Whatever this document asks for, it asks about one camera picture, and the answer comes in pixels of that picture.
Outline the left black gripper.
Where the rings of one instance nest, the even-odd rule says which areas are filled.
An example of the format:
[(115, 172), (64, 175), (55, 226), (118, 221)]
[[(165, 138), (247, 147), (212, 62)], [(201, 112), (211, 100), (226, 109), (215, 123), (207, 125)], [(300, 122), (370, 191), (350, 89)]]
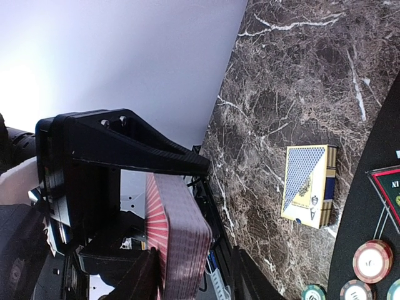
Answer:
[[(49, 217), (68, 238), (93, 235), (120, 210), (119, 169), (206, 175), (210, 161), (128, 109), (73, 112), (36, 125), (39, 180)], [(82, 271), (127, 271), (146, 249), (143, 232), (101, 234), (79, 253)]]

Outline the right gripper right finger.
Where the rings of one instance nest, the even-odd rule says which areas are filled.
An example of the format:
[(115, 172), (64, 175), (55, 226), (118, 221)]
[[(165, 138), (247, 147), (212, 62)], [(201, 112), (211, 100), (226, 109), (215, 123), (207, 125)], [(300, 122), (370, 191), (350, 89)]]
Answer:
[(231, 299), (284, 299), (251, 256), (238, 246), (231, 253)]

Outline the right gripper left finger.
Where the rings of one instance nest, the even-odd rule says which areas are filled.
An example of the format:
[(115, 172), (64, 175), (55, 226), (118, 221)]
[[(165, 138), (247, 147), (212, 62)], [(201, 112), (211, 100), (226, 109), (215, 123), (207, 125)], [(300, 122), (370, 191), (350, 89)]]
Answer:
[(162, 283), (159, 251), (152, 247), (143, 251), (136, 261), (128, 266), (105, 271), (102, 280), (114, 289), (103, 299), (157, 299)]

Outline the green chip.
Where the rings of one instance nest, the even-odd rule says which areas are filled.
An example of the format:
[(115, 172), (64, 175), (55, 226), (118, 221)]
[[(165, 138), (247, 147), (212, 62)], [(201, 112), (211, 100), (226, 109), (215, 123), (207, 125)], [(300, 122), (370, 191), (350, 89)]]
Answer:
[(308, 284), (302, 291), (302, 300), (326, 300), (325, 289), (317, 284)]
[(400, 300), (400, 279), (395, 280), (386, 294), (387, 300)]

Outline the red-backed playing card deck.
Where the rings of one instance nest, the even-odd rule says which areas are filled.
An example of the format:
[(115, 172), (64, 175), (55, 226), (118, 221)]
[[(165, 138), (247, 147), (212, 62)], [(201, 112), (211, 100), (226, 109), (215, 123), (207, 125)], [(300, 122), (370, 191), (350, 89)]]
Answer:
[(146, 176), (147, 247), (159, 254), (158, 299), (194, 299), (213, 234), (181, 176)]

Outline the orange black chip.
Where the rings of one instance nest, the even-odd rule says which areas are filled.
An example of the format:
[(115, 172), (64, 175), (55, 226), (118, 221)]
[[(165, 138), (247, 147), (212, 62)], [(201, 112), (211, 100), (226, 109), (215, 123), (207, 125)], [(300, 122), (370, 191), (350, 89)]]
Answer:
[(340, 300), (374, 300), (375, 294), (372, 288), (357, 279), (348, 281), (339, 294)]

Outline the red chip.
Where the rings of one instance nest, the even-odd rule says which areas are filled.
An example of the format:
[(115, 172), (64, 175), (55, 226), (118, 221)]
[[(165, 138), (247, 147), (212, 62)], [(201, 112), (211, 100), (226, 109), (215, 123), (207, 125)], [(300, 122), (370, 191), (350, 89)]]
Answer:
[(367, 284), (382, 281), (391, 271), (394, 254), (390, 245), (373, 239), (358, 247), (352, 259), (355, 275)]

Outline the red triangular all-in marker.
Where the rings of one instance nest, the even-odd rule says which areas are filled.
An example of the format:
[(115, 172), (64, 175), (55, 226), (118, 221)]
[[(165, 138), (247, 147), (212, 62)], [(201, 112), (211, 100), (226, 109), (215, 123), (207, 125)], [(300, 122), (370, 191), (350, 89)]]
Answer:
[(366, 172), (399, 233), (399, 165)]

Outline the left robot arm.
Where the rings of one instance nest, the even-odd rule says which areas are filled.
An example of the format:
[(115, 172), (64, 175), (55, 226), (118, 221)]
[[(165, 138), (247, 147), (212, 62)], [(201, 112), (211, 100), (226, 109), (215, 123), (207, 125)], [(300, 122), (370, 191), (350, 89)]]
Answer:
[(1, 298), (194, 299), (211, 228), (184, 182), (210, 162), (128, 109), (8, 129), (1, 176)]

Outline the yellow playing card box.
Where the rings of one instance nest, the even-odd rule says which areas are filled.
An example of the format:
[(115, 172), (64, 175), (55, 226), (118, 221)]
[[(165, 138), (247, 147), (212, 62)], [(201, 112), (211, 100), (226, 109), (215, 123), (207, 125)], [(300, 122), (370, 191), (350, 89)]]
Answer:
[(281, 217), (315, 229), (329, 225), (337, 166), (336, 146), (289, 146)]

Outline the round black poker mat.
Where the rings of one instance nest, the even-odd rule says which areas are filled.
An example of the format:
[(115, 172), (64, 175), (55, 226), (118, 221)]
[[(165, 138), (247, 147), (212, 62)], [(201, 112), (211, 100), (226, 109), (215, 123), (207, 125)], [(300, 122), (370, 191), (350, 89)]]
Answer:
[(389, 214), (367, 172), (399, 165), (399, 79), (396, 78), (377, 115), (347, 195), (329, 270), (327, 298), (339, 299), (341, 288), (356, 278), (353, 256), (368, 240), (381, 238), (393, 253), (388, 276), (373, 285), (376, 299), (385, 299), (399, 279), (399, 223)]

